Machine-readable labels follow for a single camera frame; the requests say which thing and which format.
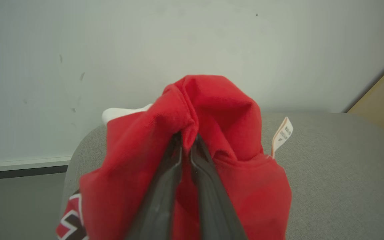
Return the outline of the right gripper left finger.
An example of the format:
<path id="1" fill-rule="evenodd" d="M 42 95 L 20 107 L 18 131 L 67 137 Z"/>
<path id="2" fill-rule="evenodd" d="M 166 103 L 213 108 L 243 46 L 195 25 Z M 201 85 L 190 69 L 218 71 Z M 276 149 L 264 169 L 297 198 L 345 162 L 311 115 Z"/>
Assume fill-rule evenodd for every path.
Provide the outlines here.
<path id="1" fill-rule="evenodd" d="M 125 240 L 171 240 L 175 195 L 182 178 L 182 136 L 172 135 Z"/>

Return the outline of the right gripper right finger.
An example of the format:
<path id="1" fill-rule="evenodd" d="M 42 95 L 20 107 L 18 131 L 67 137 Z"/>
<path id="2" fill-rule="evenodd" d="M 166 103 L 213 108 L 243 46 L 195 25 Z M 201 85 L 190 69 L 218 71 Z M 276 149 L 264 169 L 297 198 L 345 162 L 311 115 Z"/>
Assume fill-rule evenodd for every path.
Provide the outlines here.
<path id="1" fill-rule="evenodd" d="M 201 135 L 191 147 L 190 163 L 198 192 L 201 240 L 248 240 Z"/>

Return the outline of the red garment with white trim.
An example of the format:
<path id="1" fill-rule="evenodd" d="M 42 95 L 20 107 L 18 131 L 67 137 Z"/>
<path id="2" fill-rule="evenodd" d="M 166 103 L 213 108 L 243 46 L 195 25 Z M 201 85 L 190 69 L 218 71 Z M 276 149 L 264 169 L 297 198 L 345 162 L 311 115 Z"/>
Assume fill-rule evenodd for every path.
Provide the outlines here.
<path id="1" fill-rule="evenodd" d="M 201 240 L 190 150 L 197 135 L 248 240 L 285 240 L 291 190 L 284 169 L 262 147 L 259 106 L 222 76 L 188 75 L 152 104 L 109 108 L 106 156 L 81 176 L 56 228 L 58 240 L 125 240 L 172 135 L 182 136 L 182 178 L 171 240 Z"/>

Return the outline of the grey fabric sofa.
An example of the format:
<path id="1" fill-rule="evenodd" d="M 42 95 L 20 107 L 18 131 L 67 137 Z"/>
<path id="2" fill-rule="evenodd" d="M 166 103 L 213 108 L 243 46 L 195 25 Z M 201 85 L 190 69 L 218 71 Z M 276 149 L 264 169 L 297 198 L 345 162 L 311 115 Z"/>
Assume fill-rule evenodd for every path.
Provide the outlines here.
<path id="1" fill-rule="evenodd" d="M 285 238 L 384 240 L 383 130 L 346 113 L 265 113 L 261 119 L 264 153 L 274 155 L 290 185 Z M 106 131 L 87 135 L 75 150 L 66 206 L 81 176 L 102 166 Z"/>

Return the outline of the white and black baseboard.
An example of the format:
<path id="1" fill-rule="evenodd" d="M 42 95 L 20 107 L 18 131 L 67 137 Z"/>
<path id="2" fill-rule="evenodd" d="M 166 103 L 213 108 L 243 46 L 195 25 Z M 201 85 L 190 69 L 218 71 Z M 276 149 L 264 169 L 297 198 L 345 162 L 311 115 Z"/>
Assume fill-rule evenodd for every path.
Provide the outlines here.
<path id="1" fill-rule="evenodd" d="M 71 156 L 0 162 L 0 179 L 65 173 Z"/>

